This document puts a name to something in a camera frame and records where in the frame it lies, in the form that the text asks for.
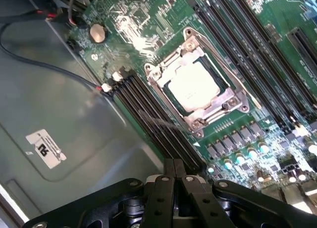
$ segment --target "pcie slot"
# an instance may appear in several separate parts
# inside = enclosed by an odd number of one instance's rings
[[[247,70],[247,68],[253,70],[253,72],[261,72],[261,70],[258,68],[258,66],[253,62],[253,60],[249,57],[249,54],[245,51],[244,47],[241,46],[240,42],[234,40],[234,32],[231,31],[230,27],[228,27],[224,21],[222,20],[221,16],[218,15],[218,12],[212,11],[212,17],[215,19],[215,21],[218,23],[218,28],[213,21],[210,20],[208,17],[209,15],[205,12],[205,10],[199,6],[195,0],[189,0],[192,8],[195,10],[195,13],[198,15],[200,20],[204,23],[204,25],[208,28],[208,30],[213,34],[216,41],[219,43],[219,45],[222,47],[226,55],[230,58],[230,61],[236,69],[239,71],[239,73],[242,75],[242,77],[246,80],[248,85],[251,87],[252,91],[257,95],[257,97],[261,100],[264,107],[268,110],[270,115],[273,117],[274,121],[280,126],[280,128],[284,131],[286,135],[290,134],[293,129],[293,126],[290,125],[289,127],[285,124],[279,113],[277,113],[277,110],[274,108],[270,100],[266,97],[264,94],[264,89],[266,86],[262,84],[262,82],[255,82],[253,79],[253,76],[250,74],[250,72]],[[240,57],[236,54],[236,52],[233,50],[233,48],[229,45],[227,40],[224,38],[223,34],[220,32],[221,29],[227,36],[227,38],[231,41],[234,48],[239,52]],[[266,82],[266,78],[264,78],[264,83],[268,85],[270,88],[269,82]],[[279,108],[282,115],[286,118],[290,118],[293,116],[293,114],[285,108],[285,105],[282,105],[278,97],[276,96],[274,90],[273,93],[270,94],[271,98],[274,101],[274,104]]]
[[[165,158],[182,159],[187,171],[193,174],[201,172],[206,167],[206,164],[178,129],[162,126],[155,120],[151,120],[151,118],[162,119],[167,123],[174,124],[141,79],[132,76],[116,90],[115,96],[129,110]],[[141,115],[139,110],[148,115],[149,118]]]
[[[298,54],[317,77],[317,52],[300,28],[292,30],[287,35]]]
[[[283,89],[283,92],[285,95],[287,95],[288,100],[292,103],[292,105],[296,108],[296,110],[308,121],[311,122],[314,120],[312,118],[312,114],[306,110],[304,105],[301,103],[301,101],[298,99],[298,97],[294,94],[294,92],[291,90],[291,87],[289,87],[284,79],[282,78],[281,74],[277,70],[277,68],[274,66],[274,64],[271,62],[268,55],[265,54],[265,50],[267,50],[270,54],[270,57],[274,59],[274,61],[278,64],[278,66],[283,70],[283,72],[287,75],[288,80],[292,83],[292,85],[295,87],[295,89],[300,93],[302,98],[305,100],[305,102],[313,109],[316,109],[316,100],[312,96],[312,94],[309,92],[309,90],[306,88],[305,84],[298,78],[296,72],[292,69],[290,64],[287,62],[281,51],[278,49],[274,41],[271,40],[271,37],[267,34],[262,24],[259,22],[259,20],[256,18],[256,16],[253,14],[253,12],[249,9],[247,6],[247,3],[244,0],[232,0],[232,2],[236,5],[236,7],[240,10],[240,12],[243,14],[245,20],[249,24],[249,26],[252,28],[252,30],[257,33],[261,40],[261,44],[265,46],[265,49],[262,49],[260,44],[255,39],[255,36],[248,31],[245,24],[241,21],[241,19],[236,15],[235,11],[232,9],[230,3],[228,3],[228,0],[222,0],[222,3],[226,3],[227,7],[226,10],[231,12],[231,18],[235,18],[236,22],[238,22],[238,25],[240,29],[243,29],[243,33],[248,35],[248,39],[253,40],[253,47],[256,48],[258,55],[262,56],[262,59],[264,59],[264,62],[266,64],[266,70],[268,70],[275,79],[277,79],[278,84]]]

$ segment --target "cpu socket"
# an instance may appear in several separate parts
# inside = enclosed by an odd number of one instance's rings
[[[249,112],[246,89],[208,39],[192,28],[183,31],[185,42],[160,64],[144,65],[150,85],[178,123],[197,137],[203,128],[228,113]],[[207,52],[214,56],[232,85]]]

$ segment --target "green circuit board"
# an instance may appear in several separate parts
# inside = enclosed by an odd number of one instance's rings
[[[310,93],[316,97],[317,78],[307,69],[302,57],[288,39],[288,35],[292,30],[300,28],[311,44],[317,48],[317,26],[313,19],[305,19],[303,16],[305,12],[303,2],[291,0],[245,1],[256,14],[261,24],[275,38],[276,45],[292,68],[296,69],[297,74],[305,82]],[[134,33],[127,34],[119,26],[119,23],[122,24],[124,18],[133,22],[134,31],[139,34],[137,38],[140,43],[137,44],[132,39],[131,36]],[[146,83],[147,77],[144,65],[147,63],[158,64],[177,49],[184,42],[183,30],[186,27],[191,27],[204,35],[214,44],[219,53],[226,58],[214,35],[210,33],[206,25],[199,19],[193,8],[188,4],[188,0],[93,0],[85,11],[83,19],[89,26],[95,23],[102,24],[108,31],[107,40],[101,44],[91,41],[87,29],[75,27],[71,30],[69,36],[78,43],[81,48],[79,53],[82,59],[102,82],[106,82],[114,72],[124,67],[125,69],[135,70]],[[219,65],[217,67],[224,74],[221,67]],[[245,82],[245,79],[239,73],[237,73],[237,76],[248,88],[249,85]],[[149,90],[168,112],[170,118],[177,124],[174,115],[156,92],[150,86]],[[284,186],[289,183],[289,180],[287,175],[280,171],[280,161],[287,160],[292,154],[296,158],[299,167],[306,171],[307,178],[315,178],[316,174],[307,163],[314,155],[307,151],[303,141],[296,139],[288,141],[268,111],[264,107],[261,109],[257,108],[250,97],[248,99],[250,107],[248,113],[231,112],[205,127],[204,136],[201,138],[195,137],[187,131],[182,131],[201,159],[206,164],[215,166],[216,173],[210,174],[210,176],[214,180],[228,179],[248,187],[256,186],[258,189],[272,184]],[[118,99],[115,100],[122,111],[128,117],[131,117],[121,102]],[[180,107],[175,98],[172,98],[171,101],[175,107]],[[313,130],[300,115],[298,115],[298,118],[303,127],[306,127],[310,140],[314,141]],[[250,128],[250,125],[254,123],[260,126],[261,135],[254,136],[251,141],[223,155],[211,156],[208,148],[220,143],[234,133],[240,133],[243,128]],[[133,125],[145,140],[149,140],[135,121]],[[270,147],[269,153],[260,153],[259,142],[261,141]],[[251,159],[248,156],[247,150],[250,147],[253,147],[258,152],[259,157],[257,159]],[[243,165],[238,165],[235,162],[237,152],[242,153],[246,159]],[[233,168],[231,170],[224,167],[225,159],[232,161]],[[270,177],[265,183],[257,181],[256,171],[259,169]]]

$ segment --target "motherboard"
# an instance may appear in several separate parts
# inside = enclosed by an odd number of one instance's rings
[[[145,141],[210,182],[317,178],[316,0],[93,0],[69,45]]]

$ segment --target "gray metal panel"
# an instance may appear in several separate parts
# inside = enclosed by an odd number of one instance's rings
[[[1,15],[31,10],[27,0],[0,0]],[[86,78],[44,21],[18,23],[3,37],[25,57]],[[55,72],[0,54],[0,183],[33,218],[122,179],[158,174],[161,163],[115,106]],[[49,169],[25,136],[46,129],[67,160]]]

